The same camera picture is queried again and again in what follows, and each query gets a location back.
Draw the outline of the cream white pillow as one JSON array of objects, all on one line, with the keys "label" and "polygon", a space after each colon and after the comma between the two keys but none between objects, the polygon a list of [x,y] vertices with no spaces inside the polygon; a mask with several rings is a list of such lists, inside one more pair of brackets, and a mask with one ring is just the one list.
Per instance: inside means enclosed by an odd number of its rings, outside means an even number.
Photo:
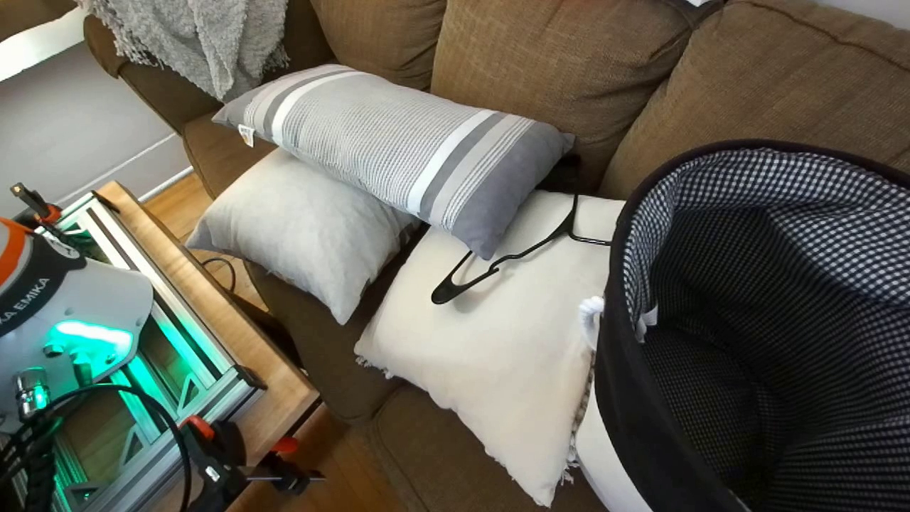
[{"label": "cream white pillow", "polygon": [[391,282],[354,353],[454,412],[481,460],[534,506],[569,479],[594,351],[579,308],[607,281],[620,201],[536,191],[490,262],[432,228]]}]

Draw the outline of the grey striped pillow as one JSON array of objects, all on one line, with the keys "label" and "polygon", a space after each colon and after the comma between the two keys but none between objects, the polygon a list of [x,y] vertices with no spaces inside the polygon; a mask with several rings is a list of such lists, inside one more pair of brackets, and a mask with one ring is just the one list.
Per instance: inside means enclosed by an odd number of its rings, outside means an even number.
[{"label": "grey striped pillow", "polygon": [[543,121],[465,106],[339,64],[284,75],[214,123],[273,143],[489,260],[574,143]]}]

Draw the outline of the plain light grey pillow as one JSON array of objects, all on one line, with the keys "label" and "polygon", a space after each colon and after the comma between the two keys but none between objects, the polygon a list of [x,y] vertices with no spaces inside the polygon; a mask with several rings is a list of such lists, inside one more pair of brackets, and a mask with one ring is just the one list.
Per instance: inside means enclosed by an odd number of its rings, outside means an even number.
[{"label": "plain light grey pillow", "polygon": [[193,250],[257,263],[347,324],[419,220],[276,149],[225,189],[188,238]]}]

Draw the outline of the brown fabric couch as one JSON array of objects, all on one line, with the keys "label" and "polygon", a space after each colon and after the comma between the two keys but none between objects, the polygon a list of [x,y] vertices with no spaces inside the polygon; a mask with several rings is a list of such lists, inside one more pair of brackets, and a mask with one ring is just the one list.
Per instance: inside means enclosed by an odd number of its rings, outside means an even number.
[{"label": "brown fabric couch", "polygon": [[[910,31],[813,0],[289,0],[290,70],[341,63],[536,119],[579,157],[544,188],[625,198],[730,139],[840,150],[910,175]],[[543,512],[453,412],[354,361],[400,254],[351,323],[246,270],[328,411],[364,437],[410,512]]]}]

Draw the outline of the black clothes hanger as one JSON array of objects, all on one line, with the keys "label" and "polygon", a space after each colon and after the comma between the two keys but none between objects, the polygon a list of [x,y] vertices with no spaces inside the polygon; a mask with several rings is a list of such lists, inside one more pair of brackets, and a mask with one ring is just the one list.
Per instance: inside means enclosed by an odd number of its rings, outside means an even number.
[{"label": "black clothes hanger", "polygon": [[471,281],[466,283],[455,283],[453,278],[455,273],[465,265],[467,260],[474,256],[473,252],[467,252],[461,260],[455,265],[451,272],[445,276],[445,278],[433,289],[432,294],[430,294],[430,301],[436,305],[448,304],[453,301],[453,299],[459,297],[459,295],[465,294],[469,289],[476,286],[478,283],[485,281],[485,279],[491,278],[493,275],[501,271],[501,267],[506,262],[512,262],[513,260],[522,260],[527,256],[532,255],[537,250],[542,249],[546,245],[549,245],[552,242],[558,242],[562,238],[568,238],[573,240],[573,242],[581,242],[589,245],[598,245],[604,247],[611,247],[611,240],[602,240],[596,238],[588,238],[579,236],[575,233],[574,227],[577,220],[577,214],[579,210],[579,202],[581,202],[581,194],[572,195],[572,206],[569,209],[568,214],[560,221],[560,224],[545,238],[541,239],[539,242],[536,242],[530,247],[527,247],[525,250],[519,253],[514,254],[505,254],[496,260],[492,260],[486,272],[481,273],[480,276],[473,278]]}]

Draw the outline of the black orange bar clamp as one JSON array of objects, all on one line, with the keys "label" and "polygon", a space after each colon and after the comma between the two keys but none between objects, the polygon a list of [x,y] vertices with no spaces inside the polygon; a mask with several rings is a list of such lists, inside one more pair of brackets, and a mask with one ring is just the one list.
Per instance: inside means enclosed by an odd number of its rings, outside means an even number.
[{"label": "black orange bar clamp", "polygon": [[58,205],[46,201],[37,191],[26,188],[22,183],[12,185],[10,192],[26,205],[26,209],[12,220],[27,229],[56,224],[62,217],[62,210]]},{"label": "black orange bar clamp", "polygon": [[267,482],[278,492],[302,495],[312,483],[326,479],[318,470],[305,470],[286,460],[295,454],[299,441],[282,437],[259,463],[247,463],[246,444],[240,428],[225,420],[207,422],[188,416],[179,432],[186,448],[186,461],[196,470],[202,489],[180,512],[227,512],[228,508],[255,482]]}]

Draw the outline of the black checkered laundry basket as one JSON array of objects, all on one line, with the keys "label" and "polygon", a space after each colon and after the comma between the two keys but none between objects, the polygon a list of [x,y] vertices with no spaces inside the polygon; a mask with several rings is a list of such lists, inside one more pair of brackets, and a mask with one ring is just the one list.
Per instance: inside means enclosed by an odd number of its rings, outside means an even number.
[{"label": "black checkered laundry basket", "polygon": [[910,512],[910,173],[730,140],[612,235],[602,424],[650,512]]}]

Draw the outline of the grey knitted throw blanket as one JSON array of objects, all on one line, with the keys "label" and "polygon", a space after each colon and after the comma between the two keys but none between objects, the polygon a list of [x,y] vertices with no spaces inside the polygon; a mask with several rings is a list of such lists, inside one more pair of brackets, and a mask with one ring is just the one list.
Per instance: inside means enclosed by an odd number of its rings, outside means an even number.
[{"label": "grey knitted throw blanket", "polygon": [[75,0],[112,36],[117,55],[170,68],[209,96],[231,101],[289,58],[287,0]]}]

